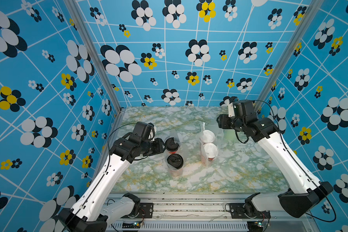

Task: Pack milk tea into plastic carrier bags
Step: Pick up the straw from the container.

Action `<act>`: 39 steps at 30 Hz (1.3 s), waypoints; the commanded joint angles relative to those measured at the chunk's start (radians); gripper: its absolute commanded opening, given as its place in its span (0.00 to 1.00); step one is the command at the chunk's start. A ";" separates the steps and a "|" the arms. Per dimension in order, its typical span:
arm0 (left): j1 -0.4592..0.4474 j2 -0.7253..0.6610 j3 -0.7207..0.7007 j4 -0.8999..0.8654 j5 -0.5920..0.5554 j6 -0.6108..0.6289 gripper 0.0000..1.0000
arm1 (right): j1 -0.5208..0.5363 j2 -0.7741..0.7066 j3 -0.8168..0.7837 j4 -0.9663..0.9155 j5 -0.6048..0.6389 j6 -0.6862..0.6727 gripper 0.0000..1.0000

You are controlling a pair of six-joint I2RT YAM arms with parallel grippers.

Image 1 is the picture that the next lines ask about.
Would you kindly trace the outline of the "red cup white lid front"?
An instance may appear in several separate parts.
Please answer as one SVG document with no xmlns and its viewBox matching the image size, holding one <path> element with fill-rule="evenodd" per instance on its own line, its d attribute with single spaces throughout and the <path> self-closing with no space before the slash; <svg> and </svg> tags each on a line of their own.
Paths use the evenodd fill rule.
<svg viewBox="0 0 348 232">
<path fill-rule="evenodd" d="M 214 143 L 216 140 L 215 134 L 210 130 L 200 132 L 199 138 L 203 144 Z"/>
</svg>

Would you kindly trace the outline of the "clear plastic carrier bag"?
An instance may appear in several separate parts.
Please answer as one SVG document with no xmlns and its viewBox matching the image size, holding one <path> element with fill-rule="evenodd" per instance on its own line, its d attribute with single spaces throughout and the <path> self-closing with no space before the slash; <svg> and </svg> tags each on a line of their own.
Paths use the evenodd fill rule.
<svg viewBox="0 0 348 232">
<path fill-rule="evenodd" d="M 174 137 L 174 139 L 175 139 L 175 141 L 178 142 L 179 145 L 180 145 L 180 148 L 178 149 L 178 151 L 177 151 L 175 154 L 179 154 L 179 155 L 181 155 L 181 156 L 183 157 L 183 159 L 184 159 L 183 169 L 184 169 L 184 167 L 185 167 L 185 165 L 186 165 L 186 163 L 187 163 L 188 156 L 189 156 L 189 149 L 188 149 L 188 146 L 187 146 L 186 144 L 184 144 L 183 142 L 181 142 L 178 138 Z M 168 169 L 168 166 L 167 166 L 167 163 L 166 163 L 166 159 L 168 158 L 169 155 L 170 155 L 170 154 L 165 150 L 165 152 L 164 152 L 164 163 L 165 163 L 167 169 Z"/>
<path fill-rule="evenodd" d="M 200 144 L 201 162 L 204 167 L 208 168 L 220 153 L 224 133 L 214 121 L 208 124 L 201 122 L 200 129 L 197 137 Z"/>
</svg>

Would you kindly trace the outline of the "red cup black lid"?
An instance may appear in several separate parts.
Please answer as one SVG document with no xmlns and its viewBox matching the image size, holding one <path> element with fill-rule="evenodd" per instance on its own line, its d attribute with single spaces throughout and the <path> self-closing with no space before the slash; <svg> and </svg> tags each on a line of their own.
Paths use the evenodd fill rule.
<svg viewBox="0 0 348 232">
<path fill-rule="evenodd" d="M 169 154 L 175 154 L 178 149 L 180 148 L 180 145 L 178 142 L 175 141 L 174 137 L 170 137 L 165 141 L 166 145 L 166 151 Z"/>
<path fill-rule="evenodd" d="M 170 154 L 166 163 L 172 177 L 179 177 L 183 174 L 184 159 L 181 155 Z"/>
</svg>

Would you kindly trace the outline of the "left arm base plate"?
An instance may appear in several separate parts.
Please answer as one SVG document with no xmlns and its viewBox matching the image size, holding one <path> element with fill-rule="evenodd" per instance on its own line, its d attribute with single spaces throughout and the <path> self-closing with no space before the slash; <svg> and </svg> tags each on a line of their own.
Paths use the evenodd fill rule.
<svg viewBox="0 0 348 232">
<path fill-rule="evenodd" d="M 121 218 L 152 218 L 153 209 L 153 203 L 140 203 L 138 206 L 133 207 L 130 214 L 124 215 Z"/>
</svg>

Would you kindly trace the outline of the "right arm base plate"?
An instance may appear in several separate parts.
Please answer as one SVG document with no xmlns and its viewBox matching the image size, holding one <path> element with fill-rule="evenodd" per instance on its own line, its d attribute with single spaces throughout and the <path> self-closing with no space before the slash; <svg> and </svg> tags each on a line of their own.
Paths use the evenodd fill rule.
<svg viewBox="0 0 348 232">
<path fill-rule="evenodd" d="M 225 210 L 233 219 L 270 219 L 269 211 L 257 211 L 247 203 L 227 203 Z"/>
</svg>

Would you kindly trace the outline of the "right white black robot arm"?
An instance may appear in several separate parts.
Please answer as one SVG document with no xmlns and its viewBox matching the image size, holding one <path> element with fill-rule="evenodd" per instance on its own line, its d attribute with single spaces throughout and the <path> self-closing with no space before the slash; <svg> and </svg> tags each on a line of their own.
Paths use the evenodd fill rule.
<svg viewBox="0 0 348 232">
<path fill-rule="evenodd" d="M 270 118 L 258 119 L 252 116 L 250 122 L 221 114 L 218 126 L 226 130 L 243 132 L 258 143 L 277 165 L 288 183 L 288 190 L 275 193 L 255 193 L 245 200 L 244 211 L 248 217 L 255 217 L 265 211 L 285 211 L 299 218 L 320 201 L 325 199 L 333 187 L 329 182 L 320 181 L 299 160 L 288 147 L 277 125 Z"/>
</svg>

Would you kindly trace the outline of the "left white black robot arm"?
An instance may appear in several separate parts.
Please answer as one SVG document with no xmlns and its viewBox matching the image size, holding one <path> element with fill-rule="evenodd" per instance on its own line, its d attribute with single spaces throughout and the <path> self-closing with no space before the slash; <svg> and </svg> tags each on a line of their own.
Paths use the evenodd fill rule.
<svg viewBox="0 0 348 232">
<path fill-rule="evenodd" d="M 122 217 L 136 217 L 140 212 L 140 198 L 131 193 L 120 200 L 106 204 L 107 197 L 118 179 L 134 161 L 161 154 L 166 146 L 155 138 L 152 123 L 137 122 L 132 132 L 117 139 L 108 149 L 106 159 L 91 186 L 70 208 L 58 215 L 60 231 L 104 232 Z"/>
</svg>

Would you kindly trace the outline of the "red cup white lid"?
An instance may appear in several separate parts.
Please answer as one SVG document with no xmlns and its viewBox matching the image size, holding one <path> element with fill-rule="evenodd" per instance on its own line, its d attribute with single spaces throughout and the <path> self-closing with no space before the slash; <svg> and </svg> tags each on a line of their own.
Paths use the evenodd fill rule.
<svg viewBox="0 0 348 232">
<path fill-rule="evenodd" d="M 214 143 L 216 140 L 215 134 L 210 130 L 200 132 L 199 138 L 203 144 Z"/>
<path fill-rule="evenodd" d="M 213 143 L 204 144 L 201 148 L 201 161 L 208 167 L 218 156 L 218 147 Z"/>
</svg>

